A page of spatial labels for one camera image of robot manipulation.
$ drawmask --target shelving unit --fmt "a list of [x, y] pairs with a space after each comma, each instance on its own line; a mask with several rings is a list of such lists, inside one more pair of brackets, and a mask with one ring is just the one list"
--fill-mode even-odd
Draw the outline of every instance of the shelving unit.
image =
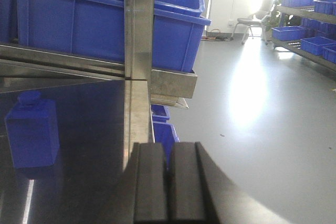
[[[302, 18], [311, 18], [316, 19], [322, 22], [336, 24], [336, 16], [335, 15], [328, 15], [324, 13], [316, 13], [314, 12], [313, 6], [304, 6], [304, 7], [285, 7], [285, 6], [277, 6], [278, 11], [282, 14], [289, 14], [294, 16], [299, 16]], [[323, 65], [333, 71], [336, 71], [336, 64], [323, 59], [321, 56], [313, 55], [309, 52], [301, 50], [301, 42], [299, 40], [292, 40], [292, 41], [281, 41], [276, 38], [271, 38], [271, 41], [274, 43], [274, 48], [279, 46], [286, 48], [302, 57], [305, 57], [315, 63]]]

